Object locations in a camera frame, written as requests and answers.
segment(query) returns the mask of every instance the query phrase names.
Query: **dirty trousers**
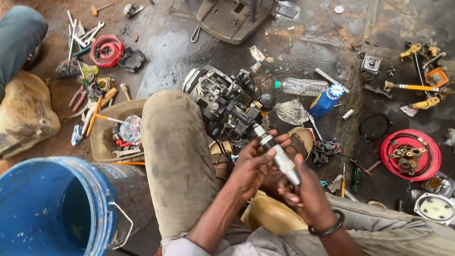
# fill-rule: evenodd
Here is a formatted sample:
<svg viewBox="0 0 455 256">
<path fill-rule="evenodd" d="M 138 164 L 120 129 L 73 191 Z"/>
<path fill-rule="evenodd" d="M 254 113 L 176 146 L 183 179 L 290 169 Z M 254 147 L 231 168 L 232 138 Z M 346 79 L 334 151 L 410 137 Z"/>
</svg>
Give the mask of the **dirty trousers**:
<svg viewBox="0 0 455 256">
<path fill-rule="evenodd" d="M 141 123 L 150 192 L 162 239 L 189 232 L 219 191 L 199 107 L 186 94 L 162 91 L 146 102 Z M 366 255 L 455 255 L 455 231 L 422 218 L 328 195 Z M 224 239 L 261 248 L 282 242 L 282 255 L 327 255 L 307 230 L 279 237 L 251 231 L 236 219 Z"/>
<path fill-rule="evenodd" d="M 0 20 L 0 103 L 5 86 L 46 36 L 47 23 L 34 9 L 18 5 Z"/>
</svg>

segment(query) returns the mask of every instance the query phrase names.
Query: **blue oil container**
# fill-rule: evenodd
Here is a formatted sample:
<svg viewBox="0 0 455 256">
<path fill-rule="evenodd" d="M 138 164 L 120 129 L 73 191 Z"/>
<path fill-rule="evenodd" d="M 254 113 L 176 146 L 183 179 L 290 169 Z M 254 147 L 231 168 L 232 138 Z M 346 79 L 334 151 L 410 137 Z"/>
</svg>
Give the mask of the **blue oil container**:
<svg viewBox="0 0 455 256">
<path fill-rule="evenodd" d="M 319 118 L 329 112 L 343 95 L 344 89 L 340 84 L 333 84 L 327 91 L 322 92 L 311 104 L 308 112 L 314 118 Z"/>
</svg>

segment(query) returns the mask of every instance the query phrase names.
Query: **blue bucket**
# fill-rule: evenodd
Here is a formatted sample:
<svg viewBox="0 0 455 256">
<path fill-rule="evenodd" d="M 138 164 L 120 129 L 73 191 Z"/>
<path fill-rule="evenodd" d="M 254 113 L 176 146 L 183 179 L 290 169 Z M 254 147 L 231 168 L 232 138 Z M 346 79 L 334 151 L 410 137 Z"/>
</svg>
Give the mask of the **blue bucket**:
<svg viewBox="0 0 455 256">
<path fill-rule="evenodd" d="M 0 176 L 0 255 L 105 255 L 154 214 L 137 167 L 30 159 Z"/>
</svg>

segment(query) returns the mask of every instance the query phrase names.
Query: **dirty cloth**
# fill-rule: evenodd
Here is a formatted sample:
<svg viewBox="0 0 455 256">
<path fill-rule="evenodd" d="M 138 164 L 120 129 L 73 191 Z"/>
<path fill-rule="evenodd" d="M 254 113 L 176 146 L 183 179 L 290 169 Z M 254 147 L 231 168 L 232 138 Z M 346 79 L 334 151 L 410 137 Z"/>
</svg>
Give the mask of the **dirty cloth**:
<svg viewBox="0 0 455 256">
<path fill-rule="evenodd" d="M 329 157 L 343 153 L 343 149 L 340 148 L 340 143 L 335 139 L 330 140 L 319 140 L 314 142 L 313 163 L 326 163 L 329 161 Z"/>
<path fill-rule="evenodd" d="M 147 177 L 163 255 L 208 255 L 185 239 L 219 191 L 199 107 L 184 93 L 162 91 L 146 102 L 141 122 Z M 328 195 L 366 255 L 454 255 L 455 231 L 392 210 Z M 235 219 L 216 255 L 327 255 L 307 230 L 251 232 Z"/>
<path fill-rule="evenodd" d="M 5 87 L 46 36 L 47 23 L 34 9 L 19 5 L 0 20 L 0 103 Z"/>
</svg>

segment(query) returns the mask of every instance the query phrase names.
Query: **dirty concrete floor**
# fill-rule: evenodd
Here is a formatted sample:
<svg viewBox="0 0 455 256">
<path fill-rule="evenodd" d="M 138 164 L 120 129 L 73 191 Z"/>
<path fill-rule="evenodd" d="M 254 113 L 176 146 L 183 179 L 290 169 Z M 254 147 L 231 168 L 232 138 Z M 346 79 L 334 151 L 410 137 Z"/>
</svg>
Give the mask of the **dirty concrete floor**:
<svg viewBox="0 0 455 256">
<path fill-rule="evenodd" d="M 54 75 L 58 64 L 67 56 L 67 27 L 66 10 L 81 20 L 87 28 L 95 26 L 98 20 L 103 20 L 106 26 L 100 34 L 117 35 L 126 46 L 142 50 L 147 58 L 143 69 L 137 74 L 126 73 L 119 67 L 101 69 L 100 74 L 112 75 L 117 84 L 126 83 L 130 87 L 133 98 L 148 98 L 152 93 L 165 89 L 181 89 L 186 74 L 196 67 L 210 64 L 225 73 L 236 73 L 240 68 L 249 69 L 255 61 L 249 53 L 249 48 L 256 45 L 267 55 L 265 61 L 254 74 L 258 94 L 268 92 L 273 94 L 277 102 L 285 102 L 298 98 L 304 107 L 308 108 L 314 97 L 302 97 L 285 94 L 274 89 L 274 82 L 287 77 L 322 80 L 314 73 L 315 68 L 325 71 L 335 80 L 351 90 L 341 98 L 342 105 L 334 108 L 327 115 L 317 119 L 316 124 L 326 139 L 337 138 L 344 154 L 352 156 L 364 166 L 369 167 L 379 160 L 381 140 L 366 142 L 358 134 L 359 122 L 370 113 L 384 113 L 393 122 L 389 133 L 410 128 L 420 130 L 430 135 L 440 146 L 442 153 L 441 171 L 452 178 L 455 174 L 451 166 L 454 164 L 452 149 L 443 144 L 444 134 L 448 128 L 455 127 L 454 98 L 449 97 L 438 106 L 421 110 L 413 118 L 408 117 L 399 108 L 409 103 L 421 101 L 413 92 L 392 92 L 394 99 L 385 100 L 377 95 L 362 91 L 363 81 L 359 70 L 361 60 L 357 57 L 350 44 L 355 40 L 364 42 L 361 50 L 382 58 L 380 73 L 370 83 L 372 86 L 382 86 L 384 80 L 395 83 L 418 84 L 412 59 L 401 61 L 399 54 L 406 50 L 405 43 L 430 42 L 447 52 L 442 62 L 449 71 L 455 68 L 455 35 L 447 24 L 453 24 L 455 17 L 446 12 L 453 9 L 455 3 L 450 0 L 294 0 L 283 1 L 284 4 L 296 6 L 299 13 L 294 19 L 279 16 L 270 18 L 259 30 L 243 44 L 234 46 L 222 41 L 216 41 L 206 32 L 201 32 L 199 41 L 191 43 L 191 37 L 196 28 L 195 14 L 202 0 L 155 0 L 155 5 L 142 0 L 145 10 L 130 20 L 125 20 L 121 11 L 126 0 L 117 1 L 113 6 L 100 11 L 98 18 L 90 13 L 91 2 L 82 0 L 43 0 L 30 3 L 24 0 L 4 0 L 1 14 L 13 5 L 30 5 L 37 9 L 49 21 L 48 35 L 43 41 L 41 63 L 31 70 L 45 80 Z M 109 0 L 101 0 L 98 5 L 105 5 Z M 336 14 L 333 9 L 337 5 L 344 7 L 344 13 Z M 396 8 L 406 10 L 404 14 Z M 139 41 L 134 42 L 138 33 Z M 91 63 L 88 56 L 84 61 Z M 396 72 L 388 77 L 386 72 L 390 63 Z M 55 81 L 50 86 L 52 107 L 59 117 L 71 114 L 67 103 L 79 86 L 74 80 Z M 125 100 L 119 93 L 116 102 Z M 341 116 L 349 109 L 355 114 L 348 120 Z M 57 155 L 72 155 L 93 160 L 90 141 L 85 139 L 81 145 L 72 147 L 71 132 L 77 120 L 63 124 L 62 132 L 49 138 L 32 149 L 0 162 L 0 173 L 22 159 Z M 343 160 L 338 159 L 316 168 L 321 179 L 330 181 L 342 172 Z M 353 166 L 347 166 L 347 186 L 351 186 Z M 405 209 L 410 212 L 410 189 L 418 188 L 419 184 L 400 179 L 384 167 L 379 166 L 373 171 L 374 175 L 362 175 L 359 191 L 355 195 L 362 201 L 377 200 L 389 209 L 395 209 L 397 199 L 405 202 Z M 127 246 L 140 255 L 150 254 L 151 247 L 141 248 Z"/>
</svg>

